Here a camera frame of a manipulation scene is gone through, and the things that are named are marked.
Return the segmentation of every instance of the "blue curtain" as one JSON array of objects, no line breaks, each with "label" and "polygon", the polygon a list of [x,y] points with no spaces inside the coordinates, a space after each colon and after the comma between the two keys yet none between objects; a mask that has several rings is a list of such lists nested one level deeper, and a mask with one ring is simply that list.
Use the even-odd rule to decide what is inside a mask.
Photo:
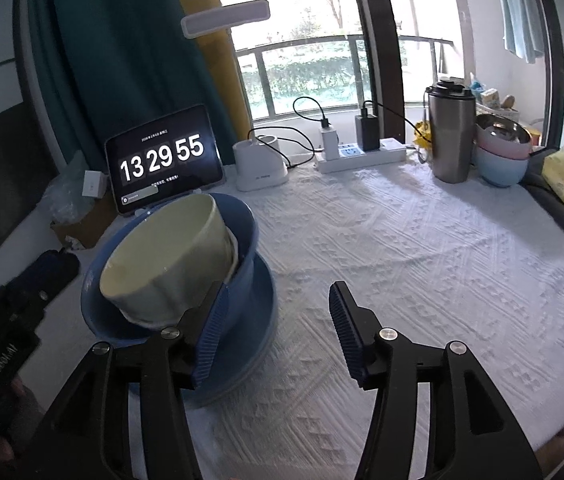
[{"label": "blue curtain", "polygon": [[235,131],[179,0],[28,0],[40,88],[62,153],[104,169],[104,142],[203,103],[224,164]]}]

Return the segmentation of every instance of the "digital clock display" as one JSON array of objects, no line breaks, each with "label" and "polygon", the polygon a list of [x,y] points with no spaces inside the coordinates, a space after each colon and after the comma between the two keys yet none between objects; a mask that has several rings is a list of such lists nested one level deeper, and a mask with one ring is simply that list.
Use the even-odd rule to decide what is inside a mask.
[{"label": "digital clock display", "polygon": [[203,105],[108,139],[106,158],[121,214],[223,179],[215,137]]}]

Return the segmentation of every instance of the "bowl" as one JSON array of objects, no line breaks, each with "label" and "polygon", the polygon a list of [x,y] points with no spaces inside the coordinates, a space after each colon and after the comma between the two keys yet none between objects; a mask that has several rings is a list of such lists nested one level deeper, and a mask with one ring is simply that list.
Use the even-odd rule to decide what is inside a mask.
[{"label": "bowl", "polygon": [[480,176],[489,184],[497,187],[509,187],[522,180],[528,167],[528,158],[524,160],[505,158],[476,146],[475,166]]},{"label": "bowl", "polygon": [[99,288],[132,322],[177,324],[233,265],[233,243],[215,199],[192,194],[147,216],[106,261]]},{"label": "bowl", "polygon": [[479,147],[494,155],[524,160],[532,149],[531,136],[520,124],[491,114],[476,118]]},{"label": "bowl", "polygon": [[[238,242],[238,264],[233,277],[227,283],[229,307],[224,318],[222,330],[224,336],[235,327],[239,316],[248,306],[253,286],[254,257],[259,229],[251,209],[239,198],[222,193],[210,193],[210,195],[215,199],[226,227]],[[100,276],[109,256],[126,235],[163,206],[156,206],[143,215],[133,218],[116,232],[102,245],[84,276],[81,290],[81,312],[84,322],[97,338],[108,341],[117,348],[143,343],[153,334],[153,330],[127,320],[120,310],[102,295],[99,290]]]}]

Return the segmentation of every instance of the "blue bowl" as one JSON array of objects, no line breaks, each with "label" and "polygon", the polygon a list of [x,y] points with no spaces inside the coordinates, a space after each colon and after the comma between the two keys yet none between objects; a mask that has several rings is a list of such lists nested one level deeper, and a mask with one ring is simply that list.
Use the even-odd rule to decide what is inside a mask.
[{"label": "blue bowl", "polygon": [[497,187],[509,187],[518,184],[526,168],[528,159],[513,160],[494,155],[479,146],[475,147],[475,166],[480,176],[489,184]]},{"label": "blue bowl", "polygon": [[[248,304],[253,284],[253,261],[259,230],[249,206],[239,198],[222,193],[211,193],[222,219],[238,241],[238,267],[228,283],[229,308],[222,335],[234,326]],[[129,322],[113,303],[99,290],[99,279],[111,253],[133,228],[158,208],[134,218],[116,232],[100,249],[90,264],[81,291],[81,311],[92,333],[115,347],[143,343],[153,332]]]}]

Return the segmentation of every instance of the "thermos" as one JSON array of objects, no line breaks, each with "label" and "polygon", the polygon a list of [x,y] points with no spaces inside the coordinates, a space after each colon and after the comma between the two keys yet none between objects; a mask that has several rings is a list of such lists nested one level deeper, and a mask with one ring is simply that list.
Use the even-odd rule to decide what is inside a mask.
[{"label": "thermos", "polygon": [[453,81],[440,81],[427,94],[433,174],[449,184],[464,182],[473,151],[475,97]]}]

